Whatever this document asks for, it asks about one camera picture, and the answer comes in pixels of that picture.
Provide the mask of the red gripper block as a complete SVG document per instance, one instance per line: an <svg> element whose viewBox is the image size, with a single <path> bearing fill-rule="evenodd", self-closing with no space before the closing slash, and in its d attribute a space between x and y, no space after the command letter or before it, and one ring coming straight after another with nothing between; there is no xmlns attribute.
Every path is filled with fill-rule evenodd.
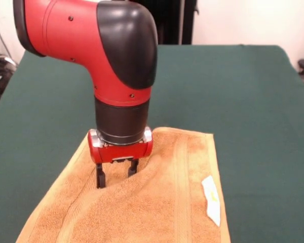
<svg viewBox="0 0 304 243"><path fill-rule="evenodd" d="M92 161L96 165L97 188L104 188L106 179L102 163L114 161L130 161L128 177L137 173L139 159L151 154L153 147L153 135L150 127L146 126L141 140L129 145L113 145L102 140L96 129L90 129L87 134L89 151Z"/></svg>

